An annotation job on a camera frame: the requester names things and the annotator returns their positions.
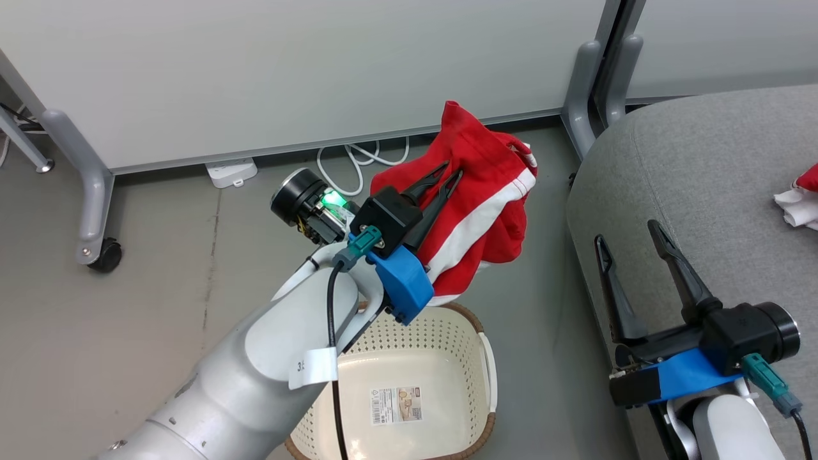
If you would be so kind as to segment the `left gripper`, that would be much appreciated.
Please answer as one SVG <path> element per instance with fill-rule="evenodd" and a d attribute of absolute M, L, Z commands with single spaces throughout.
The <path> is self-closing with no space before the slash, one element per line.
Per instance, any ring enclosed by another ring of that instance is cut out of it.
<path fill-rule="evenodd" d="M 420 250 L 461 181 L 462 169 L 456 169 L 446 180 L 442 179 L 448 164 L 448 160 L 442 162 L 401 192 L 413 206 L 420 206 L 427 191 L 440 183 L 439 188 L 432 193 L 431 201 L 422 210 L 421 220 L 412 227 L 403 241 L 404 247 L 411 252 Z M 347 238 L 350 224 L 357 213 L 357 204 L 330 187 L 313 170 L 300 168 L 281 183 L 271 198 L 270 210 L 312 243 L 329 245 Z"/>

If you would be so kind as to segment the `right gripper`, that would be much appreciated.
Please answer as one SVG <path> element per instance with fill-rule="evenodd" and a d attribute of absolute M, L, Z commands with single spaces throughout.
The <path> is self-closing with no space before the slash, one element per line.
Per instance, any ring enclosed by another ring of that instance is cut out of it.
<path fill-rule="evenodd" d="M 647 222 L 652 244 L 667 264 L 681 303 L 681 325 L 649 333 L 645 321 L 637 317 L 624 288 L 617 278 L 616 264 L 610 248 L 599 234 L 595 237 L 595 254 L 610 335 L 615 348 L 615 367 L 625 371 L 657 364 L 686 350 L 695 349 L 703 335 L 698 325 L 710 312 L 719 311 L 723 303 L 712 294 L 693 266 L 657 220 Z"/>

